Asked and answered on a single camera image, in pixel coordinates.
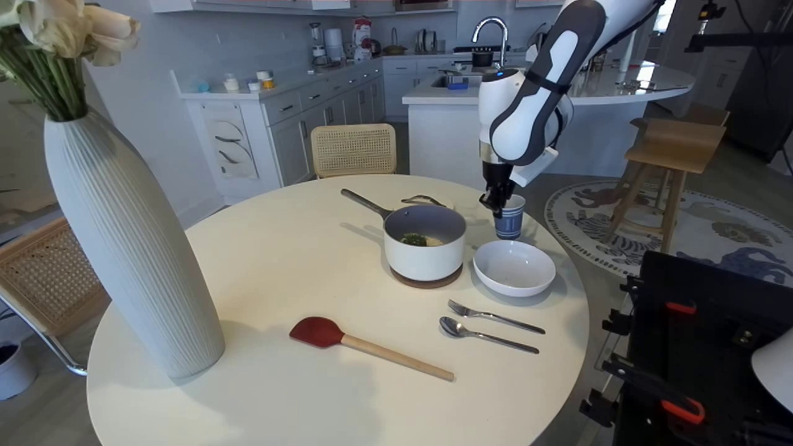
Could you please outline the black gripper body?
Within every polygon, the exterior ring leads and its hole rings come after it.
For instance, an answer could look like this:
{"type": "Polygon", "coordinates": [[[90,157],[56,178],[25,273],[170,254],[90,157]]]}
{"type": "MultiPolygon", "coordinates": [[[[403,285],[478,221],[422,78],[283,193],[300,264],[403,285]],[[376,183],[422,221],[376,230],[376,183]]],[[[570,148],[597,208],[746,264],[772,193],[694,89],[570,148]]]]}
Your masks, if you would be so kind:
{"type": "Polygon", "coordinates": [[[505,200],[514,195],[515,183],[511,181],[514,167],[511,164],[484,164],[484,181],[485,188],[480,193],[480,203],[485,208],[504,208],[505,200]]]}

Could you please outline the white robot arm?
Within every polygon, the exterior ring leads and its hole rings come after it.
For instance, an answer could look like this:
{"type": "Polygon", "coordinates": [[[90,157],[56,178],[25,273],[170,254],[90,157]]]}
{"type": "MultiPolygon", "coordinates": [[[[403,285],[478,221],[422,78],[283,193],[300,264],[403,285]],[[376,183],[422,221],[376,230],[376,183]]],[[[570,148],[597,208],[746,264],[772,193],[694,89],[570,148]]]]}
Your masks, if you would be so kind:
{"type": "Polygon", "coordinates": [[[499,70],[478,88],[480,203],[501,216],[514,192],[547,169],[557,152],[577,73],[646,22],[663,0],[568,0],[528,70],[499,70]]]}

